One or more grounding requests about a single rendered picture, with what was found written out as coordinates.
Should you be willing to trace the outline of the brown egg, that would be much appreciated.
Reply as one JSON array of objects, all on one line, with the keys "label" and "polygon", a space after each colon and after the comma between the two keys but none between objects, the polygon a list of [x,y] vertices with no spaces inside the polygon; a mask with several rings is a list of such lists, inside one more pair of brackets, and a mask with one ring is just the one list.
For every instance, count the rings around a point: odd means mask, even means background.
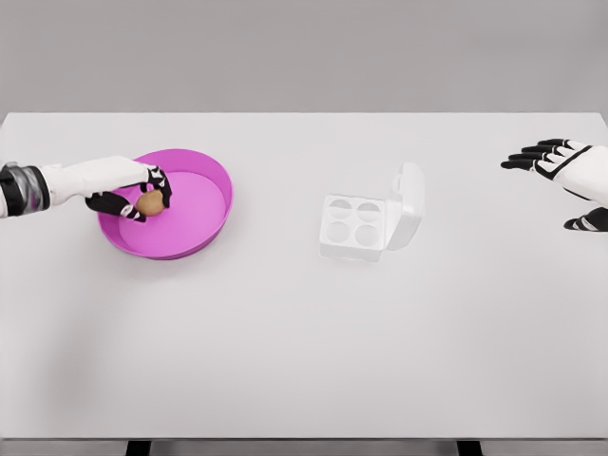
[{"label": "brown egg", "polygon": [[165,209],[163,195],[160,190],[152,190],[141,194],[135,204],[135,208],[146,217],[155,217]]}]

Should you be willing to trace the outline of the pink round tray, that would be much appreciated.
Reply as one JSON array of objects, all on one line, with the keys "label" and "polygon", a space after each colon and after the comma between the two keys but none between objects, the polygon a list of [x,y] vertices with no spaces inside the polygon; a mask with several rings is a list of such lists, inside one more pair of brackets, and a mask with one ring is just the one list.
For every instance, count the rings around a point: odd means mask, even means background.
[{"label": "pink round tray", "polygon": [[208,155],[180,148],[136,160],[164,171],[173,192],[171,205],[144,223],[100,214],[107,240],[125,253],[157,260],[188,257],[209,244],[232,208],[234,189],[226,169]]}]

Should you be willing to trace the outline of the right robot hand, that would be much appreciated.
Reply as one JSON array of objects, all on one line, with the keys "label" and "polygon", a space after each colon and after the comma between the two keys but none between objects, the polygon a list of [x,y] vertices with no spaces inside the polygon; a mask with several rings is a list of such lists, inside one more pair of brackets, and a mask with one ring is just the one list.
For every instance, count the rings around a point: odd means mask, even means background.
[{"label": "right robot hand", "polygon": [[501,168],[535,173],[597,205],[590,212],[567,220],[564,229],[608,233],[608,146],[571,139],[543,140],[508,156]]}]

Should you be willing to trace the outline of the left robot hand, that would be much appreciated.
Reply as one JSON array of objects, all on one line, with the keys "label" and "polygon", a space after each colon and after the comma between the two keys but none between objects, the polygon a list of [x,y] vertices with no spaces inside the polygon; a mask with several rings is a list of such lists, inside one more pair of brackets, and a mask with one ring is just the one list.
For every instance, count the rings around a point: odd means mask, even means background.
[{"label": "left robot hand", "polygon": [[86,206],[98,213],[138,222],[146,215],[114,190],[139,185],[145,192],[148,185],[161,192],[161,203],[170,207],[172,189],[164,171],[154,164],[133,161],[121,156],[85,161],[65,169],[78,184],[79,194],[85,197]]}]

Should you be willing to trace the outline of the white egg box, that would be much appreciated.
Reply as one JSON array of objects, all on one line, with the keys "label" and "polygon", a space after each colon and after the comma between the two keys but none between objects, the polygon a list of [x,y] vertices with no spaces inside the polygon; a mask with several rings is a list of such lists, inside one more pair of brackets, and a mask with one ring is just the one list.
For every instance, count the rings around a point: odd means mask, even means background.
[{"label": "white egg box", "polygon": [[425,177],[410,162],[400,165],[384,199],[329,194],[319,231],[323,257],[377,262],[385,251],[409,245],[425,213]]}]

